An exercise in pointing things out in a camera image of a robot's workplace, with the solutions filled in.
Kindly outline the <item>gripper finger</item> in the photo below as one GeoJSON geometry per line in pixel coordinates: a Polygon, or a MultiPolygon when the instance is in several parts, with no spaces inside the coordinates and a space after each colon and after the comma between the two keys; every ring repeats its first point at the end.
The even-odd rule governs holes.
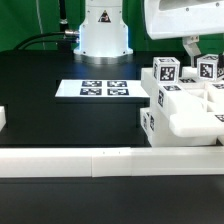
{"type": "Polygon", "coordinates": [[[198,36],[187,36],[182,38],[182,45],[190,57],[190,63],[192,67],[196,66],[197,57],[201,55],[201,51],[198,47],[198,36]]]}

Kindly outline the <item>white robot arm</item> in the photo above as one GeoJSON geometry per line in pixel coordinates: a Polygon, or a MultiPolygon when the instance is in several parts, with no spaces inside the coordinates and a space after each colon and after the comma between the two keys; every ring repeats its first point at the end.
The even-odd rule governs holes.
{"type": "MultiPolygon", "coordinates": [[[[85,0],[76,59],[115,64],[132,56],[122,6],[123,0],[85,0]]],[[[181,38],[194,57],[200,35],[224,33],[224,0],[143,0],[143,18],[151,39],[181,38]]]]}

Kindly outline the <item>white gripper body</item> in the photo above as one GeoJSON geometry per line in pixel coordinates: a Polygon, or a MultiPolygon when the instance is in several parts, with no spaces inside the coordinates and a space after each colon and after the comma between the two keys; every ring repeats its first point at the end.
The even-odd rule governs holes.
{"type": "Polygon", "coordinates": [[[224,33],[224,0],[144,0],[151,39],[224,33]]]}

